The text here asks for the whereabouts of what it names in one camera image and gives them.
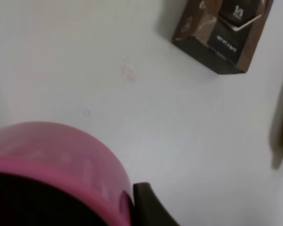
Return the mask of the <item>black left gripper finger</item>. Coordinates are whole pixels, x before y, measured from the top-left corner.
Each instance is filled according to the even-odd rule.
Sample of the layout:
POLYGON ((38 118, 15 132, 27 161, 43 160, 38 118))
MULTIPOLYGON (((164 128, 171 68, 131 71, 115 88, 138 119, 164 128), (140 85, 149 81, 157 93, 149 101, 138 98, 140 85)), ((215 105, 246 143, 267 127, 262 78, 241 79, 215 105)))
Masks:
POLYGON ((149 183, 133 185, 134 226, 177 226, 169 212, 155 195, 149 183))

